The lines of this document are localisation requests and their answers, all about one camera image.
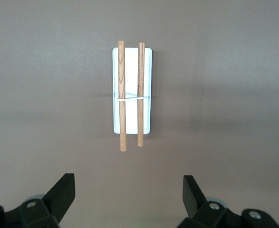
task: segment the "black bracket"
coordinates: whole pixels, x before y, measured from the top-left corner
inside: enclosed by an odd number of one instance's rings
[[[0,228],[58,228],[75,198],[75,176],[66,173],[42,199],[30,199],[5,212],[0,206]]]
[[[218,202],[207,201],[193,176],[183,177],[183,203],[189,217],[177,228],[279,228],[264,211],[246,209],[239,216]]]

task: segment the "white plastic board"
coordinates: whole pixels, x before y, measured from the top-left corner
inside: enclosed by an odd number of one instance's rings
[[[137,134],[138,48],[125,48],[125,124],[127,134]],[[144,134],[150,132],[152,50],[144,49]],[[118,100],[118,48],[113,49],[114,132],[120,133]]]

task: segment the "wooden dowel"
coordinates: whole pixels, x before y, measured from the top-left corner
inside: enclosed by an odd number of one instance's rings
[[[137,96],[144,96],[144,43],[138,44],[138,88]],[[144,145],[144,99],[137,100],[137,145]]]
[[[118,92],[119,99],[125,99],[125,42],[118,42]],[[125,101],[119,101],[120,121],[120,150],[126,151],[126,125],[125,125]]]

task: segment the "white tray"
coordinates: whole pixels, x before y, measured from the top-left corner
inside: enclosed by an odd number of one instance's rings
[[[125,48],[125,124],[127,134],[137,134],[138,48]],[[152,50],[144,49],[144,134],[150,132]],[[118,48],[113,49],[114,132],[120,133],[118,100]]]

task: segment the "wood grain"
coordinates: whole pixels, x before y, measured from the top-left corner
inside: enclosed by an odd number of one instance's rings
[[[138,44],[138,88],[137,96],[144,96],[144,48],[145,43]],[[137,100],[137,145],[144,145],[144,100]]]
[[[125,99],[125,42],[118,42],[118,92]],[[119,101],[120,151],[126,151],[125,101]]]

